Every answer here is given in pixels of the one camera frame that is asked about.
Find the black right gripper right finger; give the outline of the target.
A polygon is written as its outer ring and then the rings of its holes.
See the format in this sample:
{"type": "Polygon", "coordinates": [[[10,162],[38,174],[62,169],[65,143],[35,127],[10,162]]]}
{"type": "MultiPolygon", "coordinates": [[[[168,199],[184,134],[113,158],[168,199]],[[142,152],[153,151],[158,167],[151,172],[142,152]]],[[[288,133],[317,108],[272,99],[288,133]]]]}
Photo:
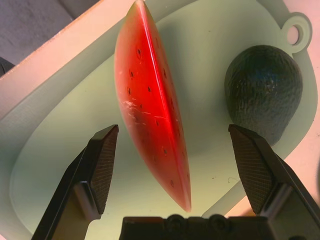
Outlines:
{"type": "Polygon", "coordinates": [[[276,240],[318,240],[320,208],[292,168],[256,132],[228,127],[240,181],[253,212],[276,240]]]}

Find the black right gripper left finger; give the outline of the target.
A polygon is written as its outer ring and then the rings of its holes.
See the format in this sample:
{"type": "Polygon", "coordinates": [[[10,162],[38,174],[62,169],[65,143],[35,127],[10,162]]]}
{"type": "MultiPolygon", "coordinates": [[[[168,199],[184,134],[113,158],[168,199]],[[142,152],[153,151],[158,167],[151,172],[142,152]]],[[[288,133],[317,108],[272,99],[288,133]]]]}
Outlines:
{"type": "Polygon", "coordinates": [[[33,236],[34,240],[83,240],[101,219],[111,186],[119,127],[94,134],[65,170],[33,236]]]}

